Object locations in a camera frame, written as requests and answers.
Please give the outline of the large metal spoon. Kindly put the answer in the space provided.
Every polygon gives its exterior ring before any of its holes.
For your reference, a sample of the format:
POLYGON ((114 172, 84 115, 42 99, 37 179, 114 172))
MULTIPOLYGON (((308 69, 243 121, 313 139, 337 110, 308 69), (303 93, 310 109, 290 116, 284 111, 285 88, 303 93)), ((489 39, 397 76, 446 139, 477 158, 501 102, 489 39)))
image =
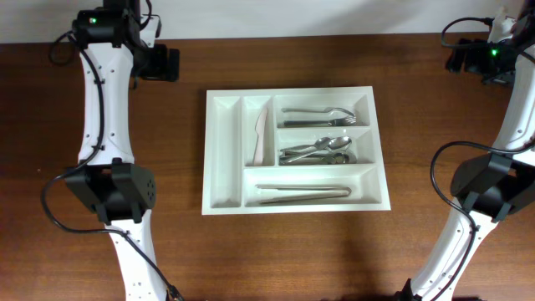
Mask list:
POLYGON ((328 151, 336 151, 339 149, 342 149, 345 146, 349 146, 351 144, 352 140, 348 136, 340 136, 336 138, 331 138, 331 141, 328 144, 324 144, 320 146, 318 149, 312 149, 306 152, 301 152, 295 155, 302 155, 307 156, 309 154, 313 154, 319 151, 328 150, 328 151))
POLYGON ((341 151, 335 151, 335 152, 321 150, 313 154, 310 154, 309 156, 305 156, 303 158, 297 159, 289 163, 284 161, 285 158, 288 156, 298 156, 301 154, 302 152, 298 152, 298 151, 285 151, 279 156, 279 164, 280 165, 289 164, 289 165, 309 166, 309 165, 354 164, 357 162, 356 155, 348 150, 341 150, 341 151))

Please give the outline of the metal fork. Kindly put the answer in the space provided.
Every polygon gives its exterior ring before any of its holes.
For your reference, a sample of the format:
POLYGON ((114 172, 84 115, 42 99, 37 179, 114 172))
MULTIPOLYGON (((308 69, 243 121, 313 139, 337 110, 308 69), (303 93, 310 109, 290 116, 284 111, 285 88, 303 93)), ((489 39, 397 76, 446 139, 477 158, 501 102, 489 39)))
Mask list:
POLYGON ((344 113, 347 116, 355 117, 355 113, 339 107, 327 107, 324 109, 305 109, 305 108, 281 108, 281 111, 283 113, 289 113, 289 112, 301 112, 301 113, 321 113, 321 114, 327 114, 327 113, 333 113, 333 112, 340 112, 344 113))
POLYGON ((286 120, 283 122, 285 127, 300 126, 351 126, 356 124, 355 117, 344 117, 332 120, 286 120))

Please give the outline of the small metal spoon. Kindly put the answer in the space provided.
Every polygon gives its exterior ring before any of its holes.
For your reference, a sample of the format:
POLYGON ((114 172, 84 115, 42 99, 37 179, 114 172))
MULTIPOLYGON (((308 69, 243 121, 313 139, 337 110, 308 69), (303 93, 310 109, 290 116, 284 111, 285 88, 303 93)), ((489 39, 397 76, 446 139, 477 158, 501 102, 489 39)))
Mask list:
POLYGON ((280 165, 322 165, 322 164, 333 164, 336 162, 336 159, 327 153, 313 153, 307 156, 302 155, 290 155, 290 156, 280 156, 279 164, 280 165))
POLYGON ((284 151, 302 151, 302 150, 306 150, 308 148, 318 149, 320 146, 322 146, 324 144, 328 144, 330 141, 331 141, 330 137, 323 137, 323 138, 320 138, 320 139, 316 140, 312 145, 296 145, 296 146, 292 146, 292 147, 288 147, 288 148, 283 148, 283 149, 281 149, 281 152, 284 152, 284 151))

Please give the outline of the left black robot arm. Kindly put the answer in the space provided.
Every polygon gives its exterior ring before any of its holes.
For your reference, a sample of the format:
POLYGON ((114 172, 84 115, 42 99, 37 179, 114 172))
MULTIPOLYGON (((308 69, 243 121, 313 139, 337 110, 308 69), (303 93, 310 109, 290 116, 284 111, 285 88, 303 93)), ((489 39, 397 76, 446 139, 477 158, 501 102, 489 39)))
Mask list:
POLYGON ((63 179, 104 224, 120 263, 128 300, 180 300, 157 267, 150 232, 156 201, 152 172, 135 164, 129 91, 138 79, 175 82, 180 52, 159 44, 161 19, 138 1, 105 1, 79 11, 69 41, 84 71, 84 133, 78 165, 63 179))

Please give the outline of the white plastic cutlery tray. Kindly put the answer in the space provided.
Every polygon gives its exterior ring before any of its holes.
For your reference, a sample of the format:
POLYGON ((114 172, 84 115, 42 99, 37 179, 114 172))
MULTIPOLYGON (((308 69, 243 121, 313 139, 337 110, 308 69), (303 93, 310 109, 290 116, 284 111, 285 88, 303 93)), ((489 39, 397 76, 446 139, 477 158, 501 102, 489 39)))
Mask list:
POLYGON ((390 197, 380 144, 374 91, 369 86, 312 89, 234 89, 206 93, 205 160, 202 212, 206 215, 288 212, 387 211, 390 197), (283 113, 281 108, 339 107, 355 113, 351 126, 285 127, 286 120, 332 120, 344 113, 283 113), (264 159, 253 165, 255 125, 268 108, 264 159), (348 136, 339 150, 356 155, 354 164, 280 165, 281 149, 312 145, 323 137, 348 136), (327 191, 261 190, 256 185, 346 186, 350 196, 267 205, 262 200, 327 191))

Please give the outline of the white plastic knife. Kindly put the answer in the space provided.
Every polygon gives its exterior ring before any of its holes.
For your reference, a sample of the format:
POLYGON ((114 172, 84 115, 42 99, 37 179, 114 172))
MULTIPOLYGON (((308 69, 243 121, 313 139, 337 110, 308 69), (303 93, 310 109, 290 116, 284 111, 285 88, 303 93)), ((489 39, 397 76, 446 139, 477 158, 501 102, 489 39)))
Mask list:
POLYGON ((267 117, 268 108, 263 108, 255 125, 255 131, 257 134, 257 143, 253 156, 253 165, 255 166, 261 166, 264 159, 264 136, 267 117))

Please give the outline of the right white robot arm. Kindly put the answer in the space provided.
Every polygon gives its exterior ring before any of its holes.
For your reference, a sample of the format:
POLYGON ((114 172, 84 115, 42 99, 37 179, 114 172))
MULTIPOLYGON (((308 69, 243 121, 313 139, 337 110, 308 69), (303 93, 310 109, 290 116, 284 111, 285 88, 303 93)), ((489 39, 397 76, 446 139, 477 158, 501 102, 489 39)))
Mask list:
POLYGON ((441 43, 451 50, 446 69, 510 85, 511 99, 493 145, 466 142, 483 153, 458 166, 448 195, 437 193, 451 207, 446 225, 425 266, 395 300, 451 300, 484 238, 534 202, 534 3, 524 2, 516 18, 500 9, 479 21, 489 27, 486 39, 441 43))

